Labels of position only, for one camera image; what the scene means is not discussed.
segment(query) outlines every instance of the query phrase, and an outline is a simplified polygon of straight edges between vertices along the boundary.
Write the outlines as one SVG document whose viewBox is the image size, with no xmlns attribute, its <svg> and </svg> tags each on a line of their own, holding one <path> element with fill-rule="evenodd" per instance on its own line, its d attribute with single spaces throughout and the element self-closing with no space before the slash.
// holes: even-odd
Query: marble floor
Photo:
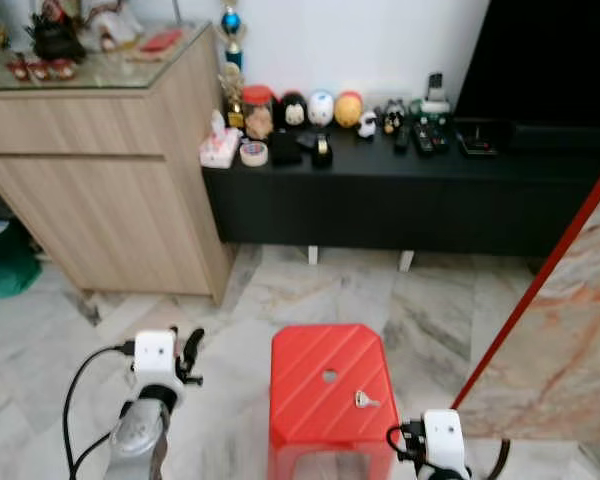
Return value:
<svg viewBox="0 0 600 480">
<path fill-rule="evenodd" d="M 240 248 L 220 307 L 208 299 L 160 295 L 98 295 L 101 322 L 91 325 L 67 280 L 52 265 L 26 293 L 0 300 L 0 480 L 66 480 L 60 413 L 70 379 L 96 348 L 147 327 L 202 326 L 196 372 L 174 412 L 165 480 L 264 479 L 267 452 L 269 350 L 292 323 L 351 323 L 383 336 L 404 418 L 448 407 L 470 369 L 506 320 L 532 275 L 520 259 L 417 253 L 396 271 L 398 252 L 321 249 L 308 266 L 294 247 Z M 129 392 L 128 361 L 104 356 L 85 373 L 70 422 L 81 451 L 112 427 Z M 495 461 L 498 442 L 467 440 L 476 478 Z M 80 478 L 102 478 L 101 448 Z M 320 455 L 303 459 L 300 479 L 353 479 L 360 462 Z M 413 479 L 409 464 L 392 479 Z M 514 442 L 503 480 L 600 479 L 573 442 Z"/>
</svg>

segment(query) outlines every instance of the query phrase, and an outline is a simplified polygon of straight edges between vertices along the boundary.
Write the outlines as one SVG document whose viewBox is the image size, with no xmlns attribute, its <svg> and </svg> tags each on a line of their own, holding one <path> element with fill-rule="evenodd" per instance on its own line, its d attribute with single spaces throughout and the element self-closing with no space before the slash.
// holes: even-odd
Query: black tv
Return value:
<svg viewBox="0 0 600 480">
<path fill-rule="evenodd" d="M 600 0 L 492 0 L 455 117 L 510 125 L 513 148 L 600 149 Z"/>
</svg>

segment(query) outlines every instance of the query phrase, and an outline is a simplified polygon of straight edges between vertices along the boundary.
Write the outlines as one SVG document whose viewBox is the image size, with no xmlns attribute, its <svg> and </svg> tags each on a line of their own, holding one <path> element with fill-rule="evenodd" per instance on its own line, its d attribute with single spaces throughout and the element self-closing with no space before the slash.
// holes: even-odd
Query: key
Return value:
<svg viewBox="0 0 600 480">
<path fill-rule="evenodd" d="M 362 390 L 358 390 L 355 395 L 356 407 L 367 408 L 367 407 L 379 407 L 380 402 L 377 400 L 371 400 L 369 395 L 364 393 Z"/>
</svg>

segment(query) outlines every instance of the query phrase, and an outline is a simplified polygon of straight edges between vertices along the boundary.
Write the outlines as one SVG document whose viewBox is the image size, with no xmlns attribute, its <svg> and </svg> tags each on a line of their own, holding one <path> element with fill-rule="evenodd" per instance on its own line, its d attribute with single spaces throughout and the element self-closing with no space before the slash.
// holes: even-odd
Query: glass countertop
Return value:
<svg viewBox="0 0 600 480">
<path fill-rule="evenodd" d="M 0 91 L 149 88 L 208 25 L 209 22 L 197 22 L 181 27 L 182 37 L 171 50 L 163 52 L 160 59 L 138 61 L 134 58 L 139 55 L 137 46 L 165 30 L 165 27 L 148 28 L 136 47 L 112 53 L 88 53 L 84 62 L 76 66 L 76 76 L 71 80 L 41 81 L 30 74 L 30 81 L 18 81 L 6 66 L 16 59 L 15 54 L 0 52 Z M 25 53 L 25 58 L 30 61 L 35 57 Z"/>
</svg>

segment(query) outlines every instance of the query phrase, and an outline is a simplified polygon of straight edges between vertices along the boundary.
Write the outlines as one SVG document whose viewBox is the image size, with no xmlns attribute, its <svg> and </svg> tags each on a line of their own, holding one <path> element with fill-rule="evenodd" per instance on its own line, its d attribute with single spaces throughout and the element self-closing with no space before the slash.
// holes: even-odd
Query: green bag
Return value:
<svg viewBox="0 0 600 480">
<path fill-rule="evenodd" d="M 29 247 L 29 233 L 20 222 L 9 222 L 0 232 L 0 298 L 24 292 L 41 271 Z"/>
</svg>

